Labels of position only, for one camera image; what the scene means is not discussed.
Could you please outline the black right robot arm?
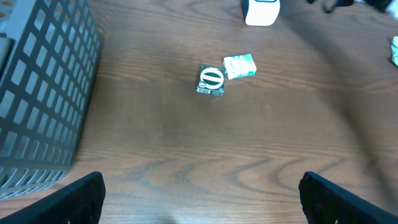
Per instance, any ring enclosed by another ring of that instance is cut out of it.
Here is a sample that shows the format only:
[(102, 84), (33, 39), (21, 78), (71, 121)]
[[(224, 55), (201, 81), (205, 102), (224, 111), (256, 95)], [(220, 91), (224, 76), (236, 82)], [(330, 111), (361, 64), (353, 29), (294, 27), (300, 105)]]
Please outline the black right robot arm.
[[(322, 1), (322, 9), (325, 13), (330, 14), (338, 7), (352, 6), (356, 0), (336, 0), (330, 6), (327, 1)], [(392, 15), (397, 14), (397, 0), (363, 0), (366, 4), (381, 13)]]

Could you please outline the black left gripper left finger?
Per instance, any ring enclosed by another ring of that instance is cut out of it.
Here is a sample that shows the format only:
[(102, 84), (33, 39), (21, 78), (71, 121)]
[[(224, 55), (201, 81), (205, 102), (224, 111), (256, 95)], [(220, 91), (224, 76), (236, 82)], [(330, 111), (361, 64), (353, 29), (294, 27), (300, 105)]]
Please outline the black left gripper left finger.
[(4, 224), (99, 223), (106, 188), (92, 172), (43, 199), (1, 219)]

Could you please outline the teal white snack packet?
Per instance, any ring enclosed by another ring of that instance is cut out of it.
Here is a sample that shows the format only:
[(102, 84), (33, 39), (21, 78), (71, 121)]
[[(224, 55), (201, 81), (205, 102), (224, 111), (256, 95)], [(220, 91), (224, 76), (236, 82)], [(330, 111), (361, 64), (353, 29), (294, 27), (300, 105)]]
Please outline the teal white snack packet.
[(391, 62), (398, 67), (398, 36), (395, 36), (391, 42)]

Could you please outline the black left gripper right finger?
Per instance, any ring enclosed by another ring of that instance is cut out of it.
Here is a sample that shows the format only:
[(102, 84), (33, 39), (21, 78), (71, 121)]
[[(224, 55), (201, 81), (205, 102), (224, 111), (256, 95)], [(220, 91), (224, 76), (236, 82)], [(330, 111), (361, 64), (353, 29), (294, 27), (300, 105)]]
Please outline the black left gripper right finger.
[(397, 216), (308, 171), (298, 186), (309, 224), (397, 224)]

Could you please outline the small teal candy box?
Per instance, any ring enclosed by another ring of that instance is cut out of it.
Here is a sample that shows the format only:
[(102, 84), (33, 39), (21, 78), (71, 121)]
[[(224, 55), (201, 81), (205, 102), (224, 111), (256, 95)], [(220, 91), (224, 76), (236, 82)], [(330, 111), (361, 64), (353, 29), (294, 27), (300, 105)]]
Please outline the small teal candy box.
[(223, 59), (223, 66), (229, 80), (256, 74), (256, 64), (251, 54), (234, 55)]

